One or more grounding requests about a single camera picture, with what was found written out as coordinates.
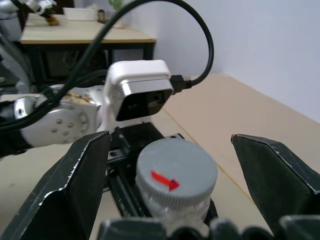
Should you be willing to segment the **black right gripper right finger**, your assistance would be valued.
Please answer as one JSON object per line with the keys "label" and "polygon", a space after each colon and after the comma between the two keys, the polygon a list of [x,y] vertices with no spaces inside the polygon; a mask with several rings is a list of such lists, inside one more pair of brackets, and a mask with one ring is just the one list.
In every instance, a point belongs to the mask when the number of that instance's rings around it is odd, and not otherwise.
{"label": "black right gripper right finger", "polygon": [[284,216],[320,216],[320,174],[279,141],[234,134],[249,194],[270,230]]}

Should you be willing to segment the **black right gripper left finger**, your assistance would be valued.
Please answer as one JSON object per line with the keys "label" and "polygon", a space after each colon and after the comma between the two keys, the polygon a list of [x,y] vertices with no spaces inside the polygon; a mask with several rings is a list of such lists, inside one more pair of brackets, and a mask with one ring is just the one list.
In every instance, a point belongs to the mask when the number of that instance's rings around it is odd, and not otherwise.
{"label": "black right gripper left finger", "polygon": [[111,134],[76,140],[39,180],[0,240],[89,240],[102,199]]}

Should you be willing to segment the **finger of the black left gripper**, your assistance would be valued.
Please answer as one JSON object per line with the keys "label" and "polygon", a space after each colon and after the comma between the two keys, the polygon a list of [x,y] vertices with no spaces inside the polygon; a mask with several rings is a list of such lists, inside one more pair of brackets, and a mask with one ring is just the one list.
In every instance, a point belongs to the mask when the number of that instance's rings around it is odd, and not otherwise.
{"label": "finger of the black left gripper", "polygon": [[207,214],[205,216],[205,221],[212,221],[213,219],[218,217],[218,212],[216,206],[212,199],[210,199],[209,208]]}
{"label": "finger of the black left gripper", "polygon": [[122,217],[151,217],[136,186],[136,168],[131,164],[107,168],[107,185]]}

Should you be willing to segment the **clear plastic jar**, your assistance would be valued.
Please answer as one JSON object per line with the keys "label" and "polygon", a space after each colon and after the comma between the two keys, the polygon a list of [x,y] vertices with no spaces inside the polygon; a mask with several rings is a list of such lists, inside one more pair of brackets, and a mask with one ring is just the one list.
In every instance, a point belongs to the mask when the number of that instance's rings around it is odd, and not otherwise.
{"label": "clear plastic jar", "polygon": [[166,235],[171,236],[176,230],[189,227],[199,232],[205,229],[210,201],[207,199],[188,206],[172,207],[159,203],[154,197],[144,193],[142,200],[152,217],[158,219],[165,227]]}

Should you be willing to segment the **grey jar lid red arrow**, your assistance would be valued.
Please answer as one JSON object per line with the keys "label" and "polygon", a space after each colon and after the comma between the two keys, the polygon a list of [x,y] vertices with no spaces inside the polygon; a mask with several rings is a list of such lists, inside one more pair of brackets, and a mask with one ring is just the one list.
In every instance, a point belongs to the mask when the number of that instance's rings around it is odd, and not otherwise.
{"label": "grey jar lid red arrow", "polygon": [[184,139],[163,138],[140,152],[135,183],[142,194],[178,208],[209,198],[217,178],[217,165],[202,147]]}

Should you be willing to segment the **white rectangular box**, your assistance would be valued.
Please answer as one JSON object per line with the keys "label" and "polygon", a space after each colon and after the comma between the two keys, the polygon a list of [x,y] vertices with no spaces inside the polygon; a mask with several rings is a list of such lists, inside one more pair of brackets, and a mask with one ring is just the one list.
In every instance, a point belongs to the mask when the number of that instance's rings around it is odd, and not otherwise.
{"label": "white rectangular box", "polygon": [[63,7],[63,14],[68,21],[96,21],[97,12],[92,8]]}

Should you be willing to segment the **dark small rack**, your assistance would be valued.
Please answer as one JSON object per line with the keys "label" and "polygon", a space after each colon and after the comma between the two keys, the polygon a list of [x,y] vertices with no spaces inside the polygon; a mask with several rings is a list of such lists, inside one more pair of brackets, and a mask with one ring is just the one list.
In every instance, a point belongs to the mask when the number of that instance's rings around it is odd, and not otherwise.
{"label": "dark small rack", "polygon": [[105,24],[112,19],[113,15],[114,13],[112,11],[108,11],[108,10],[105,11],[103,9],[99,9],[97,11],[97,22],[101,24]]}

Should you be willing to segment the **green potted plant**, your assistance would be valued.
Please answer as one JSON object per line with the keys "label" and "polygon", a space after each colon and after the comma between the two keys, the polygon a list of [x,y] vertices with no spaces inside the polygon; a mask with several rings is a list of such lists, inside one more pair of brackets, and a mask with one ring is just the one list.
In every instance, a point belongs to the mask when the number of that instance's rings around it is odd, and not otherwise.
{"label": "green potted plant", "polygon": [[[111,15],[108,18],[108,23],[112,20],[124,6],[124,0],[108,0],[109,5],[112,7]],[[118,20],[113,26],[115,29],[125,29],[126,23],[123,20]]]}

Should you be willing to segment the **brown object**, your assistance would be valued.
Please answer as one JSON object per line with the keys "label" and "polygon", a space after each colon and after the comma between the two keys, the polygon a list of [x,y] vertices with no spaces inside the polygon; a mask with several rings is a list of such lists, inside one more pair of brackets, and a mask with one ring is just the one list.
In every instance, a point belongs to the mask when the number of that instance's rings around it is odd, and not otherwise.
{"label": "brown object", "polygon": [[59,21],[54,15],[49,15],[44,18],[49,26],[58,26]]}

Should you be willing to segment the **silver robot body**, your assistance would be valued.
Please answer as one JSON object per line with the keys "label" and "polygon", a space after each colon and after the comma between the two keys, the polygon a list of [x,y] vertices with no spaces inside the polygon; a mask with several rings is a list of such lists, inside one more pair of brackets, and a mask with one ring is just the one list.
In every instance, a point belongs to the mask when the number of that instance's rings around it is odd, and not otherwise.
{"label": "silver robot body", "polygon": [[0,0],[0,67],[15,79],[18,93],[30,93],[34,76],[31,64],[19,43],[22,29],[19,8],[11,0]]}

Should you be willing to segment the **wooden table black frame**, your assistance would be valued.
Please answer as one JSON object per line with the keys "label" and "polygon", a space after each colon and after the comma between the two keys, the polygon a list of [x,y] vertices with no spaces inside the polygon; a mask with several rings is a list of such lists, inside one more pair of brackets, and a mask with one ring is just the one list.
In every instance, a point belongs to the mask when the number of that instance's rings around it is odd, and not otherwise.
{"label": "wooden table black frame", "polygon": [[[50,26],[44,18],[30,13],[20,38],[38,87],[47,82],[46,52],[84,51],[103,27],[96,21],[69,21],[60,14],[56,18],[59,24]],[[107,52],[108,64],[113,62],[115,50],[142,50],[142,58],[152,60],[156,41],[134,28],[113,28],[101,41],[100,49]]]}

